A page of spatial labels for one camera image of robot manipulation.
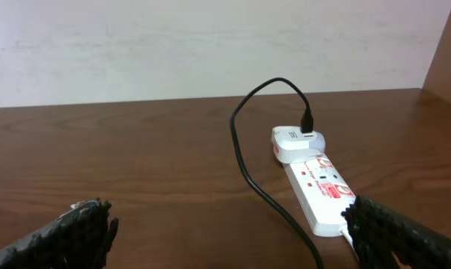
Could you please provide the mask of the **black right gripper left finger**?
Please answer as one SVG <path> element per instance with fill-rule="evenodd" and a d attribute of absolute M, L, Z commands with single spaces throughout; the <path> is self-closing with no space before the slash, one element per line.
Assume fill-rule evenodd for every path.
<path fill-rule="evenodd" d="M 119 219 L 100 199 L 71 205 L 51 223 L 0 249 L 0 269 L 103 269 Z"/>

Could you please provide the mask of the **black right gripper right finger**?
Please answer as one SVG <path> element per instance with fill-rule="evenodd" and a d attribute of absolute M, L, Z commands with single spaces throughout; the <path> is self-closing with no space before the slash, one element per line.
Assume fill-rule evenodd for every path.
<path fill-rule="evenodd" d="M 367 197 L 341 213 L 359 267 L 451 269 L 451 239 Z"/>

